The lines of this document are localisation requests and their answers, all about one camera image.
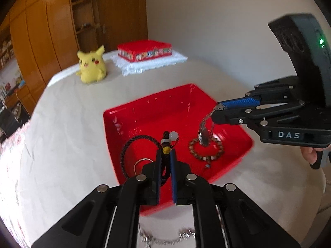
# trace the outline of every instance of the metal ring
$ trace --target metal ring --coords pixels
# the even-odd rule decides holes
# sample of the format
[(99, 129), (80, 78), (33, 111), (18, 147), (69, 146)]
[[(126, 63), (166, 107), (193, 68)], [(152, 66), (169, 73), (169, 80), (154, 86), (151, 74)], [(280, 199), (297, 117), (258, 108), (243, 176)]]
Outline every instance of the metal ring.
[(137, 175), (137, 173), (136, 173), (136, 166), (138, 165), (139, 162), (142, 162), (143, 160), (148, 160), (148, 161), (150, 161), (150, 162), (154, 162), (153, 160), (151, 160), (151, 159), (149, 159), (149, 158), (141, 158), (140, 160), (138, 160), (138, 161), (134, 164), (134, 166), (133, 166), (133, 171), (134, 171), (134, 174), (135, 174), (135, 175)]

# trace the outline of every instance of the table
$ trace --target table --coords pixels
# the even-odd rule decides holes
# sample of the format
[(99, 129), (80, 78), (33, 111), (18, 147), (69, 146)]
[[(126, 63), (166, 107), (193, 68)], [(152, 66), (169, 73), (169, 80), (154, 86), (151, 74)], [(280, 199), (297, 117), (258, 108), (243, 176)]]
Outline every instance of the table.
[[(104, 110), (187, 83), (216, 100), (242, 97), (249, 87), (199, 60), (123, 77), (107, 62), (107, 77), (85, 85), (76, 75), (48, 87), (37, 104), (26, 136), (19, 200), (32, 243), (97, 185), (118, 185), (104, 136)], [(322, 170), (312, 170), (298, 147), (254, 142), (243, 161), (215, 184), (236, 184), (297, 241), (306, 236), (325, 187)], [(155, 237), (173, 239), (193, 227), (190, 206), (172, 206), (140, 218)], [(175, 247), (192, 247), (194, 240)]]

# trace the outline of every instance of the blue gripper pad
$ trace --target blue gripper pad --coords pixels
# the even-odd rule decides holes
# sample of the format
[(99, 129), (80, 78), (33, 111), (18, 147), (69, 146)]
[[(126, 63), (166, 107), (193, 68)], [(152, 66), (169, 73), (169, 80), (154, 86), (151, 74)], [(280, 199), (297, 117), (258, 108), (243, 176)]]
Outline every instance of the blue gripper pad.
[(260, 101), (252, 97), (239, 98), (228, 101), (221, 101), (218, 104), (223, 104), (228, 109), (245, 108), (245, 107), (257, 107), (260, 105)]
[(170, 165), (171, 165), (171, 186), (173, 189), (173, 203), (177, 202), (177, 180), (176, 180), (176, 170), (175, 170), (175, 162), (176, 159), (176, 153), (171, 150), (170, 152)]

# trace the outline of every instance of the plush toy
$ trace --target plush toy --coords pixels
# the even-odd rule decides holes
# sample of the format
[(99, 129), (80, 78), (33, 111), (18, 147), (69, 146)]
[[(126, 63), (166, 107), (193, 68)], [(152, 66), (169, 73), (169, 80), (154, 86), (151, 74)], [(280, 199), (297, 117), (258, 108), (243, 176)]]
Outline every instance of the plush toy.
[(89, 84), (105, 78), (106, 66), (105, 61), (102, 58), (104, 52), (104, 46), (101, 46), (97, 51), (91, 51), (90, 53), (78, 51), (79, 71), (76, 74), (80, 75), (80, 79), (83, 83)]

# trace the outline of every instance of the red box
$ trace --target red box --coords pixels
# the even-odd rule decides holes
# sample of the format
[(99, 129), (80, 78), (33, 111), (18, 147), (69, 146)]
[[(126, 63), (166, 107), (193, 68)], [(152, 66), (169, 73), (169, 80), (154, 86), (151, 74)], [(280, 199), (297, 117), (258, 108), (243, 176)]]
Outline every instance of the red box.
[[(164, 131), (176, 131), (179, 141), (175, 146), (178, 161), (190, 165), (191, 171), (214, 182), (235, 167), (241, 158), (251, 149), (253, 141), (239, 126), (216, 125), (213, 136), (223, 143), (224, 154), (211, 163), (193, 157), (189, 151), (189, 142), (197, 138), (199, 124), (214, 108), (216, 102), (194, 84), (172, 88), (155, 93), (130, 103), (108, 109), (103, 114), (105, 134), (110, 159), (119, 184), (126, 179), (120, 166), (120, 153), (125, 143), (133, 136), (146, 134), (161, 140)], [(213, 146), (204, 148), (194, 146), (202, 156), (217, 152)], [(155, 161), (157, 147), (154, 143), (140, 139), (133, 142), (125, 153), (125, 169), (130, 177), (134, 176), (133, 166), (141, 158)], [(137, 174), (148, 161), (137, 165)], [(171, 178), (161, 187), (160, 203), (157, 206), (141, 206), (141, 214), (147, 215), (173, 205)]]
[(130, 62), (171, 56), (172, 45), (153, 40), (141, 40), (117, 46), (118, 54)]

